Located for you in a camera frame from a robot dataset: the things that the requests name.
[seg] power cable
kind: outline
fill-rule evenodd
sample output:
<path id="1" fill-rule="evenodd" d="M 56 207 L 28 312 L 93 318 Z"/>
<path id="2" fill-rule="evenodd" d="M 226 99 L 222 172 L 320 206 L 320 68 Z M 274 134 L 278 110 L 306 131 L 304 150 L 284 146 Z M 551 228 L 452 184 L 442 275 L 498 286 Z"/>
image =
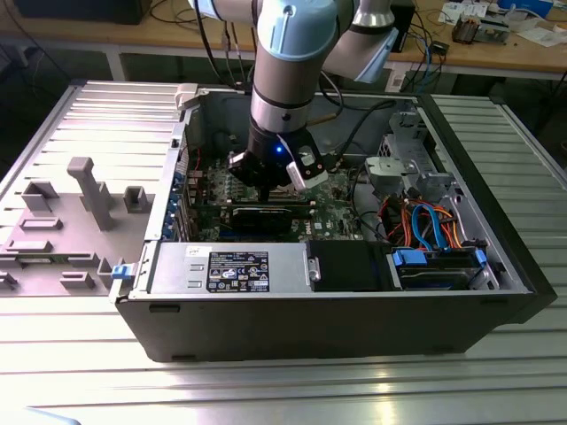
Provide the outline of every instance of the power cable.
<path id="1" fill-rule="evenodd" d="M 8 7 L 8 2 L 6 0 L 3 0 L 4 3 L 4 8 L 6 10 L 6 12 L 8 13 L 8 16 L 10 16 L 10 19 L 12 20 L 12 22 L 16 25 L 16 27 L 18 27 L 19 31 L 21 31 L 21 33 L 23 35 L 25 35 L 30 42 L 32 42 L 33 44 L 35 44 L 35 47 L 37 47 L 37 49 L 41 50 L 43 52 L 43 54 L 45 55 L 45 57 L 47 59 L 49 59 L 51 61 L 51 63 L 58 69 L 58 71 L 65 76 L 65 78 L 67 79 L 67 81 L 71 81 L 71 77 L 69 76 L 68 73 L 65 72 L 65 70 L 59 66 L 59 64 L 55 61 L 55 59 L 53 59 L 51 57 L 51 55 L 45 51 L 45 49 L 39 45 L 39 43 L 35 40 L 34 37 L 32 37 L 25 29 L 24 27 L 16 20 L 16 18 L 14 17 L 14 15 L 12 14 L 12 11 L 10 10 L 10 7 Z"/>
<path id="2" fill-rule="evenodd" d="M 343 158 L 343 155 L 345 154 L 346 150 L 348 149 L 348 147 L 351 145 L 351 143 L 354 140 L 354 137 L 356 136 L 356 134 L 358 133 L 358 131 L 361 129 L 362 124 L 364 124 L 364 121 L 366 121 L 366 119 L 372 114 L 372 112 L 374 111 L 378 111 L 380 109 L 387 109 L 387 108 L 391 108 L 393 106 L 395 106 L 396 103 L 393 100 L 381 100 L 380 102 L 377 102 L 376 104 L 374 104 L 373 106 L 371 106 L 362 116 L 361 118 L 357 121 L 357 123 L 354 125 L 353 130 L 351 131 L 351 134 L 348 136 L 348 138 L 346 139 L 345 144 L 343 144 L 343 146 L 340 148 L 340 150 L 337 153 L 337 157 L 336 157 L 336 162 L 340 162 L 340 160 Z"/>
<path id="3" fill-rule="evenodd" d="M 213 72 L 216 75 L 216 78 L 218 78 L 218 80 L 220 82 L 222 82 L 222 84 L 229 86 L 232 89 L 235 89 L 234 86 L 228 84 L 221 77 L 221 73 L 219 73 L 219 69 L 217 68 L 216 64 L 214 63 L 213 52 L 211 51 L 211 45 L 209 44 L 209 41 L 206 38 L 205 27 L 203 26 L 203 18 L 201 17 L 201 10 L 199 9 L 198 2 L 199 2 L 199 0 L 195 0 L 195 13 L 197 14 L 198 30 L 199 30 L 199 33 L 201 34 L 201 41 L 203 42 L 203 46 L 205 47 L 206 56 L 209 60 L 209 64 L 211 65 L 211 68 L 213 68 Z"/>

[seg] black cable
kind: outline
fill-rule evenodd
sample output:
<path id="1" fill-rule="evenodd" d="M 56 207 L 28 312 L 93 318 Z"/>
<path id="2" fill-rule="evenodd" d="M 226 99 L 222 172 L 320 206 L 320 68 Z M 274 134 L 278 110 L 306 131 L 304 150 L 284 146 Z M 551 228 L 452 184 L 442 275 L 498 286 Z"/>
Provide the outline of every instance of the black cable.
<path id="1" fill-rule="evenodd" d="M 338 109 L 335 112 L 335 116 L 337 117 L 338 115 L 341 114 L 343 109 L 345 109 L 345 99 L 343 98 L 343 93 L 340 91 L 337 84 L 335 84 L 335 82 L 324 71 L 321 71 L 321 77 L 319 77 L 319 89 L 321 90 L 321 92 L 323 93 L 325 91 L 325 88 L 322 85 L 322 80 L 324 79 L 327 80 L 327 82 L 330 84 L 333 90 L 335 90 L 335 93 L 337 93 L 338 102 L 334 101 L 334 99 L 332 99 L 333 102 L 331 102 L 332 104 L 336 104 L 338 106 Z"/>
<path id="2" fill-rule="evenodd" d="M 232 33 L 232 38 L 234 38 L 234 46 L 237 48 L 238 65 L 240 66 L 240 72 L 242 73 L 242 82 L 246 82 L 245 67 L 242 63 L 242 55 L 240 54 L 240 46 L 238 46 L 237 29 L 234 27 L 233 22 L 230 22 L 230 32 Z"/>
<path id="3" fill-rule="evenodd" d="M 45 49 L 40 46 L 38 44 L 38 42 L 35 40 L 34 37 L 32 37 L 25 29 L 22 25 L 19 24 L 19 22 L 16 20 L 16 18 L 14 17 L 14 15 L 12 14 L 12 11 L 10 10 L 10 8 L 8 7 L 8 3 L 6 2 L 6 0 L 3 0 L 4 3 L 4 8 L 6 9 L 6 12 L 8 13 L 8 15 L 10 16 L 10 18 L 12 19 L 13 23 L 16 24 L 16 27 L 18 27 L 19 31 L 22 32 L 23 35 L 25 35 L 30 42 L 32 42 L 33 44 L 35 44 L 35 47 L 37 47 L 39 50 L 41 50 L 43 52 L 43 54 L 47 57 L 47 59 L 49 59 L 51 61 L 51 63 L 61 72 L 62 75 L 65 76 L 65 78 L 68 81 L 71 81 L 71 77 L 69 76 L 68 73 L 66 73 L 63 68 L 61 66 L 59 66 L 59 64 L 51 57 L 51 55 L 45 51 Z"/>
<path id="4" fill-rule="evenodd" d="M 203 26 L 203 18 L 201 18 L 201 10 L 198 7 L 198 1 L 199 0 L 195 0 L 195 13 L 197 14 L 197 25 L 198 25 L 198 30 L 201 33 L 201 41 L 203 42 L 203 46 L 205 47 L 206 56 L 209 59 L 209 64 L 213 68 L 213 72 L 216 75 L 216 78 L 218 78 L 219 81 L 222 82 L 222 84 L 234 89 L 233 86 L 231 86 L 225 80 L 222 79 L 221 73 L 219 73 L 219 69 L 216 67 L 216 64 L 214 63 L 213 52 L 211 51 L 211 45 L 209 44 L 209 41 L 206 38 L 205 27 Z"/>
<path id="5" fill-rule="evenodd" d="M 252 35 L 252 46 L 254 46 L 254 57 L 256 57 L 256 53 L 258 52 L 258 44 L 256 44 L 256 33 L 254 32 L 254 28 L 250 28 L 250 33 Z"/>
<path id="6" fill-rule="evenodd" d="M 229 71 L 230 79 L 232 80 L 232 86 L 236 87 L 237 81 L 235 80 L 234 74 L 232 73 L 232 68 L 230 68 L 229 52 L 230 52 L 230 46 L 232 44 L 230 41 L 229 24 L 227 23 L 226 20 L 222 22 L 221 43 L 222 43 L 222 48 L 224 49 L 224 58 L 226 59 L 227 62 L 227 69 Z"/>
<path id="7" fill-rule="evenodd" d="M 561 77 L 561 80 L 559 80 L 559 82 L 558 82 L 557 85 L 555 86 L 554 90 L 551 92 L 551 98 L 552 98 L 552 99 L 555 97 L 555 95 L 556 95 L 557 92 L 559 91 L 559 88 L 561 87 L 561 85 L 562 85 L 563 82 L 565 81 L 565 77 L 567 77 L 567 70 L 565 70 L 565 72 L 563 73 L 563 76 Z"/>
<path id="8" fill-rule="evenodd" d="M 47 95 L 50 95 L 51 97 L 53 97 L 54 99 L 59 99 L 59 96 L 57 96 L 54 93 L 51 93 L 49 90 L 47 90 L 45 87 L 42 86 L 38 86 L 37 84 L 32 84 L 30 83 L 27 79 L 26 79 L 26 75 L 24 74 L 24 69 L 26 68 L 22 68 L 21 66 L 18 66 L 18 64 L 16 64 L 15 62 L 13 62 L 10 59 L 10 55 L 8 54 L 8 52 L 6 51 L 6 49 L 4 48 L 4 46 L 0 45 L 0 50 L 2 51 L 2 57 L 4 59 L 6 59 L 8 61 L 8 63 L 11 63 L 13 66 L 13 69 L 15 69 L 18 72 L 18 75 L 20 77 L 20 79 L 22 80 L 22 82 L 24 83 L 24 85 L 26 87 L 28 87 L 29 89 L 32 89 L 32 92 L 34 94 L 34 97 L 40 101 L 40 102 L 44 102 L 43 99 L 40 99 L 39 96 L 35 93 L 36 89 L 41 90 L 42 92 L 44 92 Z M 49 103 L 47 104 L 49 107 L 53 107 L 53 103 Z"/>
<path id="9" fill-rule="evenodd" d="M 356 172 L 356 174 L 354 175 L 354 182 L 353 182 L 353 187 L 351 188 L 351 207 L 353 208 L 353 214 L 354 217 L 357 219 L 357 221 L 359 223 L 362 224 L 362 226 L 364 226 L 365 228 L 367 228 L 368 230 L 370 230 L 372 232 L 372 235 L 374 235 L 374 237 L 376 239 L 383 239 L 382 235 L 380 235 L 375 228 L 373 228 L 372 226 L 370 226 L 366 221 L 364 221 L 362 219 L 362 215 L 368 214 L 368 213 L 375 213 L 375 212 L 371 212 L 371 211 L 366 211 L 364 214 L 359 214 L 357 209 L 356 209 L 356 204 L 354 203 L 354 192 L 356 191 L 356 184 L 358 183 L 358 177 L 361 175 L 362 170 L 364 169 L 364 163 L 361 164 L 361 166 L 358 167 L 358 170 Z"/>
<path id="10" fill-rule="evenodd" d="M 159 16 L 156 16 L 156 14 L 154 13 L 156 7 L 162 5 L 162 4 L 165 3 L 166 1 L 167 1 L 167 0 L 159 0 L 155 5 L 153 5 L 153 6 L 150 8 L 150 16 L 151 16 L 152 18 L 154 18 L 155 20 L 158 20 L 159 22 L 165 22 L 166 24 L 192 24 L 192 23 L 197 22 L 197 18 L 193 18 L 193 19 L 190 19 L 190 20 L 185 20 L 185 19 L 181 19 L 181 18 L 179 17 L 179 15 L 181 15 L 181 14 L 184 13 L 184 12 L 190 11 L 190 9 L 183 9 L 182 11 L 178 12 L 178 13 L 175 15 L 175 20 L 163 19 L 163 18 L 160 18 Z"/>
<path id="11" fill-rule="evenodd" d="M 559 92 L 559 89 L 561 88 L 561 85 L 565 81 L 566 77 L 567 77 L 567 70 L 565 70 L 563 76 L 561 77 L 561 80 L 559 80 L 557 85 L 551 91 L 551 95 L 549 95 L 547 106 L 545 106 L 540 110 L 540 115 L 537 118 L 534 126 L 535 135 L 538 135 L 541 132 L 541 130 L 543 130 L 543 128 L 546 126 L 546 124 L 549 122 L 549 119 L 553 114 L 555 97 L 557 96 L 557 93 Z"/>
<path id="12" fill-rule="evenodd" d="M 346 150 L 348 149 L 348 147 L 351 145 L 351 143 L 354 140 L 354 137 L 356 136 L 356 133 L 358 133 L 358 130 L 361 129 L 362 124 L 364 124 L 364 121 L 370 116 L 370 114 L 374 111 L 378 111 L 380 109 L 387 109 L 387 108 L 391 108 L 393 106 L 395 106 L 396 103 L 393 100 L 381 100 L 380 102 L 374 104 L 373 106 L 371 106 L 362 116 L 361 118 L 358 120 L 358 122 L 356 123 L 356 125 L 353 128 L 353 131 L 351 131 L 351 134 L 348 136 L 348 138 L 346 139 L 345 144 L 343 144 L 343 146 L 340 148 L 340 151 L 338 151 L 337 153 L 337 158 L 336 161 L 339 162 L 341 160 L 341 158 L 343 157 L 343 155 L 345 154 Z"/>

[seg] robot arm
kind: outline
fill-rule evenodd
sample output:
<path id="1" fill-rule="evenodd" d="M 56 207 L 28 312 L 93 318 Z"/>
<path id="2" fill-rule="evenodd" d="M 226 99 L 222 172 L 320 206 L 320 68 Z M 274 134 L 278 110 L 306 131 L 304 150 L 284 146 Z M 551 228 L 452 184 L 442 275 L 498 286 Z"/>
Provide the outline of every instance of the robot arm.
<path id="1" fill-rule="evenodd" d="M 293 182 L 309 189 L 327 178 L 307 131 L 322 69 L 375 81 L 398 34 L 390 0 L 190 0 L 207 16 L 255 25 L 259 46 L 247 150 L 229 169 L 267 198 Z"/>

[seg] paper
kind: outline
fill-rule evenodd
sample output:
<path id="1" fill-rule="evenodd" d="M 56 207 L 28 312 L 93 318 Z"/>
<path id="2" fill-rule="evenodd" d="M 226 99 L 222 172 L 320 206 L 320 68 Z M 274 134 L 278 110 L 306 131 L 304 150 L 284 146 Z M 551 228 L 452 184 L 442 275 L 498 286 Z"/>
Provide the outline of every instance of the paper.
<path id="1" fill-rule="evenodd" d="M 567 35 L 554 33 L 542 27 L 536 27 L 517 33 L 520 37 L 537 43 L 540 46 L 551 47 L 559 43 L 567 43 Z"/>
<path id="2" fill-rule="evenodd" d="M 488 2 L 479 2 L 474 4 L 454 2 L 445 3 L 443 4 L 442 12 L 439 14 L 438 21 L 449 25 L 456 25 L 461 13 L 484 18 L 486 16 L 486 11 L 488 10 L 488 5 Z"/>

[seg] wire bundle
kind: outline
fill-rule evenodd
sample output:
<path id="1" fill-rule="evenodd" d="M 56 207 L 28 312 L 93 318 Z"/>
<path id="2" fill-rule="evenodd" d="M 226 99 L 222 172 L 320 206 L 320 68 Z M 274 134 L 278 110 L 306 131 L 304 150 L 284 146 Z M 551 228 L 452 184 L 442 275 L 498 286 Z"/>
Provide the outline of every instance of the wire bundle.
<path id="1" fill-rule="evenodd" d="M 416 84 L 418 84 L 417 93 L 421 93 L 421 92 L 423 92 L 425 87 L 427 87 L 429 84 L 432 84 L 433 82 L 435 82 L 434 89 L 435 89 L 435 87 L 437 87 L 437 83 L 439 82 L 439 79 L 441 78 L 441 74 L 443 73 L 443 65 L 445 64 L 445 61 L 447 60 L 447 56 L 439 54 L 439 65 L 437 66 L 437 68 L 435 68 L 433 71 L 430 72 L 431 63 L 432 63 L 432 56 L 433 56 L 431 54 L 430 46 L 433 43 L 433 36 L 425 28 L 425 25 L 423 24 L 423 19 L 420 16 L 420 14 L 418 12 L 416 12 L 415 15 L 419 19 L 420 24 L 417 25 L 417 24 L 412 23 L 411 27 L 414 27 L 416 29 L 421 30 L 423 35 L 418 34 L 414 31 L 409 31 L 408 35 L 414 37 L 423 46 L 423 49 L 422 49 L 420 44 L 417 45 L 418 49 L 423 53 L 423 59 L 420 62 L 417 69 L 414 71 L 414 74 L 412 75 L 412 77 L 408 79 L 408 82 L 406 83 L 406 85 L 401 88 L 401 91 L 406 91 L 406 89 L 410 85 L 411 85 L 411 89 L 413 91 L 414 86 Z M 419 73 L 419 71 L 421 70 L 424 63 L 426 63 L 425 72 L 423 73 L 423 76 L 419 80 L 417 80 L 416 79 L 417 73 Z"/>
<path id="2" fill-rule="evenodd" d="M 379 217 L 383 221 L 386 209 L 391 206 L 389 200 L 390 198 L 387 198 L 383 202 L 378 212 Z M 433 247 L 426 240 L 427 235 L 432 231 L 436 245 L 440 249 L 462 248 L 457 232 L 457 220 L 445 208 L 421 199 L 400 200 L 400 205 L 400 223 L 386 236 L 388 242 L 396 241 L 395 244 L 397 245 L 432 251 Z M 431 220 L 423 233 L 419 229 L 420 217 Z"/>

